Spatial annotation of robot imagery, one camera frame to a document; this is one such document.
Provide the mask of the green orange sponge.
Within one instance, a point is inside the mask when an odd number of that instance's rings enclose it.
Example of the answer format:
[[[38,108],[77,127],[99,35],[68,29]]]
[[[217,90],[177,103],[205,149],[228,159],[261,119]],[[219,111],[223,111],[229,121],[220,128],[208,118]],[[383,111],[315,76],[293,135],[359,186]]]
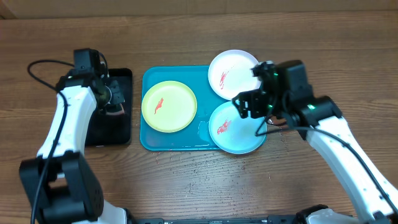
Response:
[[[121,103],[117,105],[107,105],[105,111],[105,114],[108,116],[119,116],[125,114],[124,107]]]

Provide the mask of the light blue plate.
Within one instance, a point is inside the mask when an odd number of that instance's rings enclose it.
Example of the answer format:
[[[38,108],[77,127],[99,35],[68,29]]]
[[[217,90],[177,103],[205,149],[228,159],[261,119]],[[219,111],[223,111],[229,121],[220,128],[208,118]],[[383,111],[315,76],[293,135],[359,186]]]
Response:
[[[220,149],[232,154],[246,154],[266,141],[266,135],[255,135],[262,122],[261,118],[241,118],[232,102],[227,101],[211,114],[208,129]]]

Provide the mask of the yellow plate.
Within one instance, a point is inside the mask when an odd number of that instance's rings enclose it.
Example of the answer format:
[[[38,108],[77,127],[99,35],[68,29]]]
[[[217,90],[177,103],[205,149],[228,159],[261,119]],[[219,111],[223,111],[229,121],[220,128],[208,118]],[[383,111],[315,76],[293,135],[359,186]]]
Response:
[[[144,121],[154,130],[174,133],[186,128],[197,113],[197,98],[185,84],[164,81],[145,93],[141,111]]]

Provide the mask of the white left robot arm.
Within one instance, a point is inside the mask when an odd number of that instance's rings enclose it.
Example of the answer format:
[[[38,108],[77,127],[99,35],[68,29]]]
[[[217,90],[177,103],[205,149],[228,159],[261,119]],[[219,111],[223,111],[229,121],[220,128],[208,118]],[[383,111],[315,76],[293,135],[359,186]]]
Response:
[[[20,164],[19,176],[29,199],[31,223],[135,223],[126,208],[104,199],[88,165],[86,145],[127,144],[131,140],[132,76],[112,77],[107,90],[125,101],[101,112],[90,87],[64,88],[47,138],[35,159]]]

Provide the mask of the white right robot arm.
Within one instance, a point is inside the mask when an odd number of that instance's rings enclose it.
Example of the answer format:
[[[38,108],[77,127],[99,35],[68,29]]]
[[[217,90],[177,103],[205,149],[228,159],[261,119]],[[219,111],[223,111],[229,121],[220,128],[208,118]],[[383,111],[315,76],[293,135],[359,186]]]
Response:
[[[328,96],[311,88],[251,90],[232,99],[242,118],[276,116],[326,161],[348,194],[359,223],[397,223],[397,189],[379,172]]]

